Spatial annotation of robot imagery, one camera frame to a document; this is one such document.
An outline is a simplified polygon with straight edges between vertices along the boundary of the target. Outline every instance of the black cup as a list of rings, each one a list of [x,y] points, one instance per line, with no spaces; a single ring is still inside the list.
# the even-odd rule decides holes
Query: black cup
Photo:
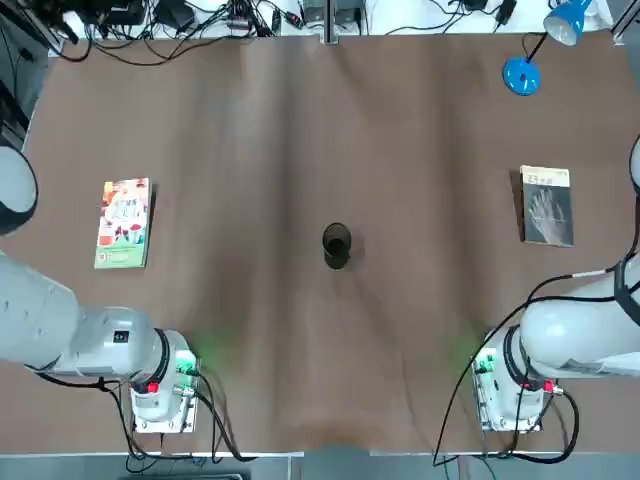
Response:
[[[322,234],[322,248],[327,265],[340,270],[351,258],[351,232],[342,223],[332,223]]]

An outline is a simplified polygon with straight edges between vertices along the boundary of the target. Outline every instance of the desk lamp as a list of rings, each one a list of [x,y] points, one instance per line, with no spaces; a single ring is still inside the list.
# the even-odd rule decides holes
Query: desk lamp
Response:
[[[540,86],[540,70],[532,62],[533,56],[551,36],[558,42],[573,46],[578,43],[584,28],[584,12],[591,0],[569,0],[554,8],[542,22],[546,33],[525,57],[512,57],[504,64],[502,79],[509,90],[518,95],[531,95]]]

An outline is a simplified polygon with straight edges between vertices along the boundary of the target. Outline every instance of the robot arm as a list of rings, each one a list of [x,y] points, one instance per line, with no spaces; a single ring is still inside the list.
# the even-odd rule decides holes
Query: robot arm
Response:
[[[629,171],[640,196],[640,137],[630,156]],[[638,198],[636,210],[638,230]],[[535,426],[544,390],[552,388],[550,380],[640,376],[640,289],[629,290],[638,281],[640,255],[625,256],[614,272],[568,294],[609,297],[610,301],[534,303],[527,307],[519,326],[497,331],[473,364],[483,430],[513,431],[517,425],[527,431]]]
[[[27,160],[0,146],[0,235],[26,223],[37,201]],[[119,377],[131,386],[139,428],[192,431],[195,399],[186,396],[195,387],[195,356],[182,335],[154,329],[146,314],[81,308],[67,287],[0,252],[0,325],[0,359],[39,373]]]

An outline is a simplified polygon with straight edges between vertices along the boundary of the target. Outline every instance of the book cover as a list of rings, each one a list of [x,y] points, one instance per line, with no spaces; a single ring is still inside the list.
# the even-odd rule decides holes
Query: book cover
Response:
[[[569,170],[520,167],[524,207],[524,241],[573,246]]]
[[[151,184],[148,178],[105,182],[95,268],[139,268],[147,263]]]

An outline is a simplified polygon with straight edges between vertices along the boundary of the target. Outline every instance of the gray floor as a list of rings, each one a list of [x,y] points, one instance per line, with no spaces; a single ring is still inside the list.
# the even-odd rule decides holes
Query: gray floor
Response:
[[[532,465],[520,460],[489,460],[497,479],[546,480],[548,478],[600,480],[635,479],[640,455],[576,454],[560,465]],[[491,480],[482,461],[465,459],[458,471],[452,462],[445,472],[433,469],[430,456],[370,456],[354,448],[328,448],[308,453],[304,458],[265,458],[249,464],[224,460],[201,468],[190,462],[159,462],[145,476],[188,476],[242,472],[253,480],[446,480],[462,478]],[[124,457],[31,457],[0,458],[0,479],[110,480],[127,477]]]

